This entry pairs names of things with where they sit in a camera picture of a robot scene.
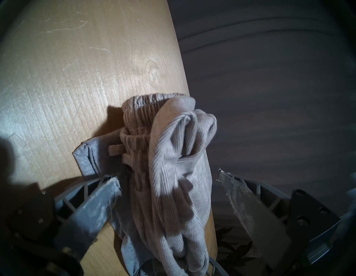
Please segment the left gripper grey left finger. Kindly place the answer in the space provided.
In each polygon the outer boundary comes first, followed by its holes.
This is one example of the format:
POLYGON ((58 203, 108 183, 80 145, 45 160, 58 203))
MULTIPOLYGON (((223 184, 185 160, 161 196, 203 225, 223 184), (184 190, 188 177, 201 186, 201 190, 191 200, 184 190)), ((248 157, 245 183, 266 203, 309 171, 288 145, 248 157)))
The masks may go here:
POLYGON ((109 219, 121 188, 117 176, 75 182, 53 197, 41 191, 7 217, 11 233, 80 261, 109 219))

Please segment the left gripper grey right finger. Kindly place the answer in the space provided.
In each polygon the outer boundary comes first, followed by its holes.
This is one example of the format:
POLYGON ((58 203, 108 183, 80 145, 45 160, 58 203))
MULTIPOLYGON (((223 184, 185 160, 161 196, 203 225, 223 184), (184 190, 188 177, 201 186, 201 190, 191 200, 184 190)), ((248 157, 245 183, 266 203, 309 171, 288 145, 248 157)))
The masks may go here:
POLYGON ((332 248, 341 219, 306 191, 288 196, 223 170, 218 180, 267 267, 308 267, 332 248))

